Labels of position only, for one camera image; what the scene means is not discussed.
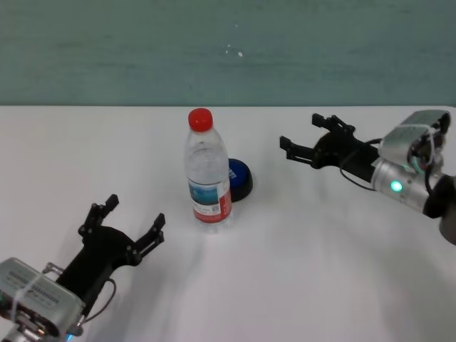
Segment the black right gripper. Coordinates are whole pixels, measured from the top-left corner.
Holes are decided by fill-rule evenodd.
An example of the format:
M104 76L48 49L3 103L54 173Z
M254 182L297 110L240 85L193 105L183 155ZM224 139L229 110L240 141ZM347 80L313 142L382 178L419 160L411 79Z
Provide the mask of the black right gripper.
M337 167L365 182L371 182L375 169L373 163L379 157L378 149L374 145L380 142L380 138L366 142L356 139L353 136L355 127L343 122L336 115L323 117L314 113L311 123L328 131L314 149L297 145L284 136L279 138L279 147L286 152L288 160L307 164L315 169Z

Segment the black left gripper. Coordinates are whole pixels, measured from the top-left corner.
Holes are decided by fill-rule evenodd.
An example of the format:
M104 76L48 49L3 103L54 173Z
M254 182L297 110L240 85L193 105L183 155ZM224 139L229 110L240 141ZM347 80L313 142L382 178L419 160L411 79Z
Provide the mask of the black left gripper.
M137 266L153 249L164 242L165 215L159 213L151 228L136 242L112 227L101 226L118 206L112 194L105 204L93 203L78 229L83 248L57 278L57 284L75 294L90 311L111 274L122 266Z

